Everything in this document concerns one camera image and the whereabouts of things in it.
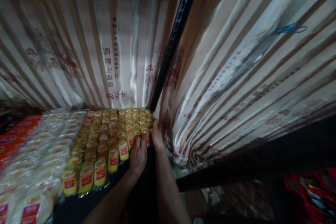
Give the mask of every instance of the blue string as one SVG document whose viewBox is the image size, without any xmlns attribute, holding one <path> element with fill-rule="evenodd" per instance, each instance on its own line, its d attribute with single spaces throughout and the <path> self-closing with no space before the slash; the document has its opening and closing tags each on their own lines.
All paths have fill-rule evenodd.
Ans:
<svg viewBox="0 0 336 224">
<path fill-rule="evenodd" d="M 299 26 L 296 27 L 296 23 L 283 26 L 283 27 L 278 27 L 275 29 L 274 33 L 275 34 L 281 34 L 281 33 L 287 33 L 287 32 L 292 32 L 292 33 L 301 33 L 307 30 L 308 26 Z"/>
</svg>

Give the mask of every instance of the snack pile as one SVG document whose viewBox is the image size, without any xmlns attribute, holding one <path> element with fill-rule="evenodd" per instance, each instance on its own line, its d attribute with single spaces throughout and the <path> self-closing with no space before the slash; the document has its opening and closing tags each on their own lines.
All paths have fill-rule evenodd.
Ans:
<svg viewBox="0 0 336 224">
<path fill-rule="evenodd" d="M 89 111 L 62 176 L 63 193 L 80 197 L 106 185 L 107 174 L 129 159 L 135 138 L 147 133 L 151 144 L 153 114 L 144 108 Z"/>
</svg>

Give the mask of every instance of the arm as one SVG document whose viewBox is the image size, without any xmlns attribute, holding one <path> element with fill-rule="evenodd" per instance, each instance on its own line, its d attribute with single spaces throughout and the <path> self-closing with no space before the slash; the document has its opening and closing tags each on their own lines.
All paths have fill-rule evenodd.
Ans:
<svg viewBox="0 0 336 224">
<path fill-rule="evenodd" d="M 160 223 L 191 223 L 173 176 L 172 168 L 158 129 L 153 126 L 153 145 L 156 152 L 157 198 Z"/>
<path fill-rule="evenodd" d="M 128 171 L 85 219 L 84 224 L 118 223 L 127 198 L 147 162 L 146 136 L 137 137 L 131 151 Z"/>
</svg>

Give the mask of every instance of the black metal rail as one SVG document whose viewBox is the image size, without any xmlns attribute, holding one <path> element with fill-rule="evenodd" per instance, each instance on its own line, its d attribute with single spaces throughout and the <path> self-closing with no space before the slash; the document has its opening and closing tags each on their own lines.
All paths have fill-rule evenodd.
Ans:
<svg viewBox="0 0 336 224">
<path fill-rule="evenodd" d="M 166 78 L 169 72 L 169 68 L 172 65 L 172 62 L 174 60 L 174 56 L 175 56 L 177 47 L 180 43 L 184 28 L 186 26 L 193 2 L 194 0 L 180 0 L 180 5 L 178 6 L 174 25 L 170 33 L 168 46 L 164 53 L 164 57 L 163 57 L 161 68 L 160 68 L 160 73 L 157 78 L 158 80 L 156 82 L 152 100 L 149 106 L 149 109 L 152 112 L 155 111 L 156 105 L 159 101 L 160 94 L 165 84 L 165 81 L 166 81 Z"/>
</svg>

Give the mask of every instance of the hand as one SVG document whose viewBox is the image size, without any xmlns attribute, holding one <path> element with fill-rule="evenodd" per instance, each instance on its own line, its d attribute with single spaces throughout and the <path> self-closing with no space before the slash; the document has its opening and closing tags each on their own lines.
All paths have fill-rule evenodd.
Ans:
<svg viewBox="0 0 336 224">
<path fill-rule="evenodd" d="M 152 139 L 153 139 L 153 145 L 156 151 L 161 151 L 165 149 L 165 145 L 163 144 L 163 140 L 162 140 L 162 133 L 158 127 L 157 120 L 154 120 L 154 123 L 153 123 Z"/>
<path fill-rule="evenodd" d="M 146 137 L 147 134 L 143 134 L 142 138 L 138 136 L 135 139 L 135 144 L 131 150 L 129 170 L 138 177 L 142 174 L 147 162 Z"/>
</svg>

